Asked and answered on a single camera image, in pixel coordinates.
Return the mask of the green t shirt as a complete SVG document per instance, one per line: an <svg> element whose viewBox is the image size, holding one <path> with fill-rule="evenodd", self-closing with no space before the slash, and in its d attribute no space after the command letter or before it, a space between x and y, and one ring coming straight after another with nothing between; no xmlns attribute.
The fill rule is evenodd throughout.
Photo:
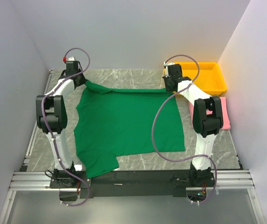
<svg viewBox="0 0 267 224"><path fill-rule="evenodd" d="M177 102L165 89L111 89L88 81L76 109L76 155L88 178L118 168L119 156L185 150Z"/></svg>

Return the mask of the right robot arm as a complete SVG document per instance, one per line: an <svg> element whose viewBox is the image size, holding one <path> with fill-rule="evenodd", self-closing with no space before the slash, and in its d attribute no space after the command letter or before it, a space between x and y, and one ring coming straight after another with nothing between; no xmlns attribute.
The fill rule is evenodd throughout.
<svg viewBox="0 0 267 224"><path fill-rule="evenodd" d="M193 106L192 126L197 133L195 158L191 168L207 170L211 166L214 141L223 127L222 102L219 96L211 96L196 86L189 77L184 77L181 65L164 63L164 83L169 92L179 92Z"/></svg>

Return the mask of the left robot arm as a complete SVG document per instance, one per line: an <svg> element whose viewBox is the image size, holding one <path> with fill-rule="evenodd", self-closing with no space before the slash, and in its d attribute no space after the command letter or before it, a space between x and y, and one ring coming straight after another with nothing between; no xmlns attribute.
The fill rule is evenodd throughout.
<svg viewBox="0 0 267 224"><path fill-rule="evenodd" d="M80 62L74 57L68 58L66 69L54 88L45 95L38 95L35 100L37 126L45 133L51 145L57 170L71 169L74 166L65 137L68 124L65 100L71 92L86 82L83 74L69 78L81 71Z"/></svg>

